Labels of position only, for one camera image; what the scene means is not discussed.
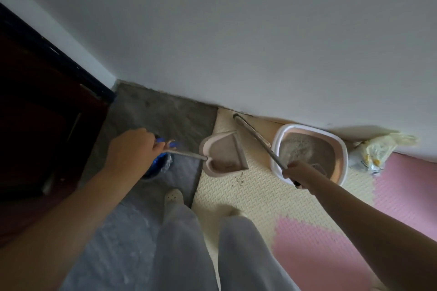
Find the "wall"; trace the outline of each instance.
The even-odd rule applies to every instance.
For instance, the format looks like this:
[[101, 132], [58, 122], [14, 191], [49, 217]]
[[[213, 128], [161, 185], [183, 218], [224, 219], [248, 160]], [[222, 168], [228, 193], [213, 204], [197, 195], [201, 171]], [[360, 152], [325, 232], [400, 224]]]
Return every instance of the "wall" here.
[[115, 76], [84, 49], [54, 18], [34, 0], [0, 0], [12, 12], [58, 47], [96, 79], [112, 88]]
[[435, 0], [36, 0], [120, 79], [437, 161]]

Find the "person's left hand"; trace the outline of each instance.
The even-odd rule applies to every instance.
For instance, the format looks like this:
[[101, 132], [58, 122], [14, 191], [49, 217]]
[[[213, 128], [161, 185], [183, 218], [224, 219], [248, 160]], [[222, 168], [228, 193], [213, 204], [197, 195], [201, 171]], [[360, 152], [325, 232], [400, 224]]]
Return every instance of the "person's left hand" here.
[[138, 181], [153, 160], [162, 153], [165, 143], [156, 143], [155, 135], [145, 128], [128, 130], [109, 144], [105, 169], [123, 178]]

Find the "person's left arm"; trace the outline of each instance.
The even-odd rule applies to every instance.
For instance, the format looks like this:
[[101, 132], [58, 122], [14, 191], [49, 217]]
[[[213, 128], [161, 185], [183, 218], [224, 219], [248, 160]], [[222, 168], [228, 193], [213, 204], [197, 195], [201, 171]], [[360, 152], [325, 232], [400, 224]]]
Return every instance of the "person's left arm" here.
[[112, 140], [105, 167], [82, 189], [0, 249], [5, 290], [51, 290], [66, 277], [106, 216], [163, 150], [145, 129]]

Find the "person's right arm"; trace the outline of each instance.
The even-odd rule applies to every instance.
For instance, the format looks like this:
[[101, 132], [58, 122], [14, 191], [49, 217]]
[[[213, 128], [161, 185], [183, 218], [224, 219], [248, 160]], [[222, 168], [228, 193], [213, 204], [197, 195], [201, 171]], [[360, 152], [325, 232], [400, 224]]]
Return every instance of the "person's right arm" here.
[[437, 243], [378, 211], [303, 162], [284, 177], [301, 183], [391, 290], [437, 290]]

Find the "person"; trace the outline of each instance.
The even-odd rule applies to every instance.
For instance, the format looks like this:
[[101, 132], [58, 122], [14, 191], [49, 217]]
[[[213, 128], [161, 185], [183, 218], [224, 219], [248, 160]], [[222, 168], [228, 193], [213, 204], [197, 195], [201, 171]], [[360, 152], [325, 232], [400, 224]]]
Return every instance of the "person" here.
[[[59, 287], [109, 212], [123, 199], [165, 143], [145, 129], [109, 145], [104, 168], [47, 215], [0, 249], [3, 290]], [[308, 189], [391, 290], [437, 290], [437, 243], [379, 212], [303, 162], [283, 172]], [[218, 245], [221, 289], [299, 290], [254, 224], [234, 210], [222, 221]], [[151, 271], [152, 290], [217, 290], [216, 275], [195, 214], [180, 191], [165, 198], [164, 222]]]

